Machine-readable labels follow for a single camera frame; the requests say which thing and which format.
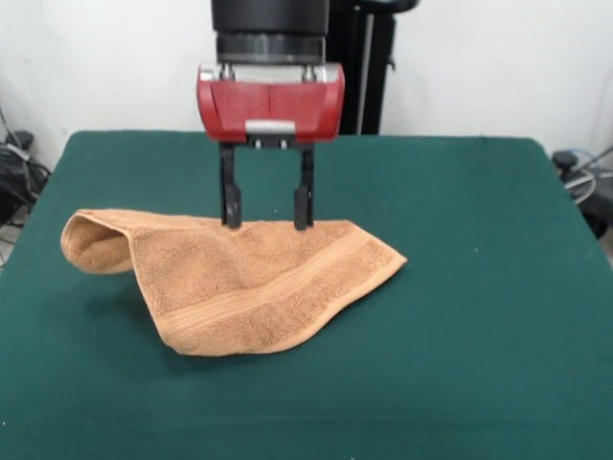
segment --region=black stand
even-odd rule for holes
[[[341,134],[378,134],[387,68],[395,68],[394,14],[418,0],[331,0],[327,61],[345,70]]]

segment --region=orange towel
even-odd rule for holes
[[[162,340],[208,357],[295,347],[406,263],[348,221],[229,230],[213,218],[123,210],[77,212],[61,247],[87,273],[133,269]]]

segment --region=red gripper housing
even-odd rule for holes
[[[202,123],[211,139],[246,143],[246,122],[293,122],[300,143],[331,141],[338,134],[345,76],[331,82],[251,83],[198,78]]]

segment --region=green felt tablecloth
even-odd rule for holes
[[[292,219],[297,153],[237,168],[245,219]],[[613,277],[537,143],[319,148],[316,217],[411,262],[281,354],[179,356],[132,274],[60,253],[78,208],[218,200],[204,134],[71,139],[0,276],[0,459],[613,458]]]

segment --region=robotic arm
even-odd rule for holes
[[[362,1],[373,12],[417,3]],[[222,223],[241,225],[236,148],[293,149],[302,156],[294,224],[306,230],[313,225],[314,146],[338,134],[345,93],[342,66],[326,63],[330,0],[212,0],[212,11],[217,63],[200,67],[197,100],[209,137],[219,142]]]

